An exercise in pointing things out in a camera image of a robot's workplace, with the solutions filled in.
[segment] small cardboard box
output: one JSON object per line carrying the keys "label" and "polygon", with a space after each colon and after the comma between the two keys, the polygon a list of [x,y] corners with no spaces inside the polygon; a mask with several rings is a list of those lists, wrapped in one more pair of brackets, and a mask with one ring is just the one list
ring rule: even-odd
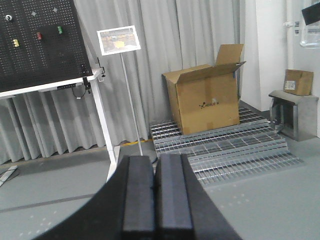
{"label": "small cardboard box", "polygon": [[236,125],[237,80],[243,44],[221,45],[216,65],[164,73],[174,121],[184,135]]}
{"label": "small cardboard box", "polygon": [[283,91],[289,94],[308,96],[311,94],[314,73],[312,71],[301,71],[287,69]]}

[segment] pegboard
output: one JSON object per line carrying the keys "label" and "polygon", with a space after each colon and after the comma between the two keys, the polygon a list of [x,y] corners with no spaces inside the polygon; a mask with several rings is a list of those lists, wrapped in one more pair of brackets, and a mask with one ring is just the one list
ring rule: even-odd
{"label": "pegboard", "polygon": [[91,75],[73,0],[0,0],[0,92]]}

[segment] gray curtain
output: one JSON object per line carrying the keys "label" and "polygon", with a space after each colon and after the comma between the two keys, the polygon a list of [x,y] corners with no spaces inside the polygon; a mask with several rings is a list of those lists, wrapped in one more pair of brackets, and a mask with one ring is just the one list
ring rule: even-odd
{"label": "gray curtain", "polygon": [[[106,77],[99,83],[113,145],[136,141],[120,56],[101,56],[97,31],[135,25],[141,50],[123,54],[140,137],[171,117],[161,74],[215,63],[220,44],[239,42],[238,0],[75,0]],[[83,87],[76,88],[80,95]],[[104,138],[92,94],[71,89],[0,100],[0,163],[73,152]]]}

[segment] stainless steel box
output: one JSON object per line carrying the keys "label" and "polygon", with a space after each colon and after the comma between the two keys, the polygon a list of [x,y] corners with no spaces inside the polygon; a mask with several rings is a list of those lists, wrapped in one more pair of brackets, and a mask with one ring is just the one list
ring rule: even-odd
{"label": "stainless steel box", "polygon": [[317,136],[318,97],[298,96],[275,90],[269,94],[272,127],[281,126],[281,132],[296,141]]}

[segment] white table frame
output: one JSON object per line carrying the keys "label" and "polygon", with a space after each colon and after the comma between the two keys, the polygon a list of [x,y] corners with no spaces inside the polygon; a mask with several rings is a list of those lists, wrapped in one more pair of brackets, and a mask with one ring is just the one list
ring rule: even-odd
{"label": "white table frame", "polygon": [[[92,69],[93,75],[87,76],[87,81],[91,83],[91,89],[93,93],[93,98],[94,98],[94,103],[95,107],[98,112],[100,124],[102,127],[102,132],[103,132],[103,137],[105,140],[105,145],[106,149],[110,158],[110,167],[107,175],[107,180],[112,176],[112,174],[115,172],[117,168],[117,162],[118,158],[115,156],[115,151],[114,147],[111,142],[109,130],[108,130],[108,125],[107,125],[107,118],[105,114],[105,108],[104,104],[101,98],[101,93],[99,89],[99,76],[102,73],[101,68],[94,68]],[[30,92],[47,92],[51,90],[56,90],[57,87],[59,86],[64,86],[64,85],[69,85],[69,84],[76,84],[76,85],[81,85],[83,83],[83,78],[74,78],[74,79],[69,79],[69,80],[64,80],[64,81],[58,81],[58,82],[52,82],[52,83],[47,83],[47,84],[42,84],[42,85],[37,85],[37,86],[30,86],[30,87],[25,87],[25,88],[20,88],[20,89],[15,89],[15,90],[10,90],[10,91],[3,91],[0,92],[0,99],[8,99],[8,98],[14,98],[15,95],[18,94],[25,94],[25,93],[30,93]]]}

